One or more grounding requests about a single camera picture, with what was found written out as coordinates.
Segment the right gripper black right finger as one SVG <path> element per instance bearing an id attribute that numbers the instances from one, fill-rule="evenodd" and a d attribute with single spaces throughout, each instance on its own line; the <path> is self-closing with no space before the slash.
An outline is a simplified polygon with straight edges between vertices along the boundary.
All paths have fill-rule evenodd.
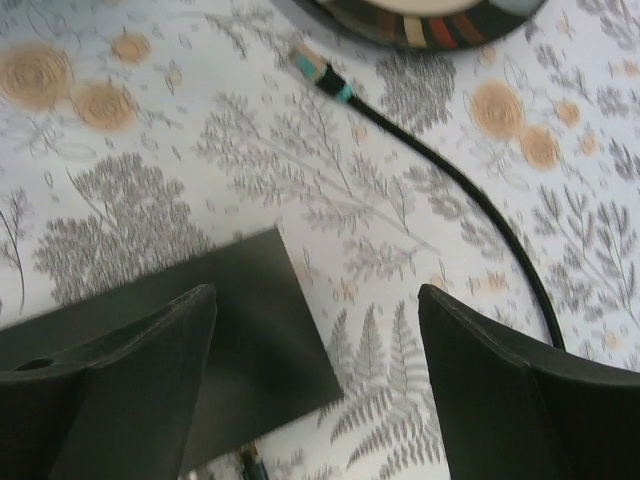
<path id="1" fill-rule="evenodd" d="M 639 375 L 487 318 L 432 285 L 419 323 L 454 479 L 636 479 Z"/>

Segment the black network switch box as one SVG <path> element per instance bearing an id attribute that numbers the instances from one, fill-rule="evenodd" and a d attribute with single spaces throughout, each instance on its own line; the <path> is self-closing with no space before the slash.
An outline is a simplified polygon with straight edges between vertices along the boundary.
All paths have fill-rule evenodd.
<path id="1" fill-rule="evenodd" d="M 211 285 L 217 314 L 180 475 L 342 397 L 281 234 L 266 230 L 1 333 L 1 370 Z"/>

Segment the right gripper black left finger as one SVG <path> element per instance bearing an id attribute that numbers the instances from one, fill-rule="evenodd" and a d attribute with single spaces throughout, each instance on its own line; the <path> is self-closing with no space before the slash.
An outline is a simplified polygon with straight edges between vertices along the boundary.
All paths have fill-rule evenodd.
<path id="1" fill-rule="evenodd" d="M 216 321 L 198 286 L 102 337 L 1 370 L 4 479 L 175 479 Z"/>

